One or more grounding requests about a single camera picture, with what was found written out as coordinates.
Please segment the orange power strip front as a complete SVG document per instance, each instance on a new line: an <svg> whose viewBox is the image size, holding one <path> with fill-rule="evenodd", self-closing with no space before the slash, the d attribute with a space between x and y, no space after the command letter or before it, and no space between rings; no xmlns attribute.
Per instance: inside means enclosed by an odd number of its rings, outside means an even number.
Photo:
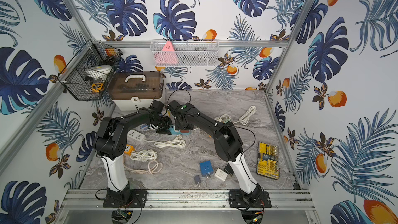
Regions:
<svg viewBox="0 0 398 224"><path fill-rule="evenodd" d="M132 145L127 144L124 150L124 154L130 156L132 152L135 151L135 148Z"/></svg>

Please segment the blue cube socket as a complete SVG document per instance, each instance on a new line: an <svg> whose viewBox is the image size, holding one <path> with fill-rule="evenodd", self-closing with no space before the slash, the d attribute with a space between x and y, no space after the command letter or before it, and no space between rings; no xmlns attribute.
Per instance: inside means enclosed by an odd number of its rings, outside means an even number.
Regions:
<svg viewBox="0 0 398 224"><path fill-rule="evenodd" d="M210 177L214 173L211 162L209 160L201 162L200 171L202 177Z"/></svg>

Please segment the white USB socket strip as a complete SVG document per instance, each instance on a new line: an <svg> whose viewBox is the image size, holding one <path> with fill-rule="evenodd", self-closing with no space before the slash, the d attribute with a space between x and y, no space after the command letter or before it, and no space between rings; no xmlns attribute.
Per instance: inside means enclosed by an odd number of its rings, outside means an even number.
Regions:
<svg viewBox="0 0 398 224"><path fill-rule="evenodd" d="M134 140L134 141L138 141L138 142L143 142L143 141L145 141L145 139L146 139L146 137L145 137L144 134L142 134L142 133L140 133L140 132L138 132L138 131L135 131L135 130L130 130L130 131L127 133L127 137L128 137L130 140Z"/></svg>

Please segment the grey small charger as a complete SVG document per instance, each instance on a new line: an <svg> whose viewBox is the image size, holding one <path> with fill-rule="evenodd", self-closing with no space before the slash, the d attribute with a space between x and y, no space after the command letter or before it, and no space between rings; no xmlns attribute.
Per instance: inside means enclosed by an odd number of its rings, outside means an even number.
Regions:
<svg viewBox="0 0 398 224"><path fill-rule="evenodd" d="M198 187L200 187L201 186L201 178L200 178L200 176L199 175L195 175L194 176L194 182L195 182L195 184L198 186Z"/></svg>

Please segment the black plug adapter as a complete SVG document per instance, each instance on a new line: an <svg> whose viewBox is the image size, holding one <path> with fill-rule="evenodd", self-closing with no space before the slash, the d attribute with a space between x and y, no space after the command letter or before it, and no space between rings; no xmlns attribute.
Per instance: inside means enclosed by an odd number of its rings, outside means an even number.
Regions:
<svg viewBox="0 0 398 224"><path fill-rule="evenodd" d="M229 164L227 164L224 167L223 171L226 172L230 176L234 175L234 171L233 171L232 167Z"/></svg>

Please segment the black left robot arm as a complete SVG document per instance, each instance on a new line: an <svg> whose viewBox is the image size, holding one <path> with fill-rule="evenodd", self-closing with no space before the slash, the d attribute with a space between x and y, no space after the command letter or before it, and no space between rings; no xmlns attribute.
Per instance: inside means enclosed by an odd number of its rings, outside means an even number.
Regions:
<svg viewBox="0 0 398 224"><path fill-rule="evenodd" d="M149 107L142 107L135 112L121 117L106 117L97 131L93 148L106 169L108 188L113 192L122 192L129 185L125 176L122 157L127 146L127 134L130 130L146 124L156 133L170 135L172 121L162 114L165 105L152 101Z"/></svg>

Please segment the white plug adapter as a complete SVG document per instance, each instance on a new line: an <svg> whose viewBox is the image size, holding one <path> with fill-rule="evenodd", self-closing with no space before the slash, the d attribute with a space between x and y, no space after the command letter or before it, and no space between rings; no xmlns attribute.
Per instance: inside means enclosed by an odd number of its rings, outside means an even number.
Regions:
<svg viewBox="0 0 398 224"><path fill-rule="evenodd" d="M216 172L215 172L215 174L214 174L214 177L215 177L216 179L222 181L222 182L225 182L226 179L227 179L227 177L228 177L228 173L225 172L225 171L222 170L222 169L217 169Z"/></svg>

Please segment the teal USB socket strip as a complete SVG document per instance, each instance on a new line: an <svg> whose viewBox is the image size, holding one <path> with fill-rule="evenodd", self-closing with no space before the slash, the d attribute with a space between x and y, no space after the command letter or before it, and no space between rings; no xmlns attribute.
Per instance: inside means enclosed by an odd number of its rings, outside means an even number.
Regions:
<svg viewBox="0 0 398 224"><path fill-rule="evenodd" d="M177 130L174 125L171 125L169 128L171 135L180 135L181 131Z"/></svg>

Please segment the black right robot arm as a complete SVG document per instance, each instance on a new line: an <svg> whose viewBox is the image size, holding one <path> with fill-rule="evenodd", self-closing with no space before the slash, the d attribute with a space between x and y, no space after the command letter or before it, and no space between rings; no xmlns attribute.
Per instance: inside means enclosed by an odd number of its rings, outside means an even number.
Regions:
<svg viewBox="0 0 398 224"><path fill-rule="evenodd" d="M174 116L178 128L191 130L197 127L213 138L217 155L230 165L238 179L243 199L249 206L253 206L260 198L262 188L246 164L243 141L235 125L231 122L216 121L190 103L180 104L173 100L168 104L168 109Z"/></svg>

